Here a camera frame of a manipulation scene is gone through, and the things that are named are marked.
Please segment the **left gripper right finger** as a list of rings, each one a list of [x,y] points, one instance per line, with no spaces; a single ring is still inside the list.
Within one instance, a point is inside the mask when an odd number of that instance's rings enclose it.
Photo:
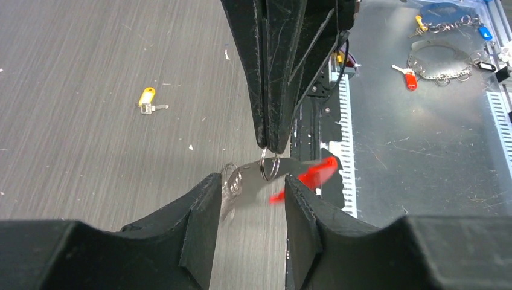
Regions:
[[[296,289],[510,289],[511,218],[402,216],[360,221],[285,179]]]

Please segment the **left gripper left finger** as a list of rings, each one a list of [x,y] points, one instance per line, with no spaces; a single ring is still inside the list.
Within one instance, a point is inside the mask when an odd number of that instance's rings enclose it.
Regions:
[[[119,232],[74,220],[1,222],[2,289],[208,289],[221,176]]]

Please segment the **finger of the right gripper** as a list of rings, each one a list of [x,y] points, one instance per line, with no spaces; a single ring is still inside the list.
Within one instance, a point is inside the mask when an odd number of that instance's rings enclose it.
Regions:
[[[284,152],[296,106],[348,37],[356,13],[356,1],[267,1],[264,146],[271,152]]]
[[[261,2],[221,0],[248,86],[258,146],[266,147],[261,57]]]

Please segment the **red handled metal keyring holder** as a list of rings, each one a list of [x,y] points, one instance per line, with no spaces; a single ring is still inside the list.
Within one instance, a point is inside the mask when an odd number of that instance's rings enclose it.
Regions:
[[[335,156],[311,161],[291,157],[263,158],[242,166],[228,163],[221,170],[220,221],[234,216],[235,205],[241,194],[258,193],[264,186],[290,173],[294,173],[308,189],[315,191],[338,172],[338,165]]]

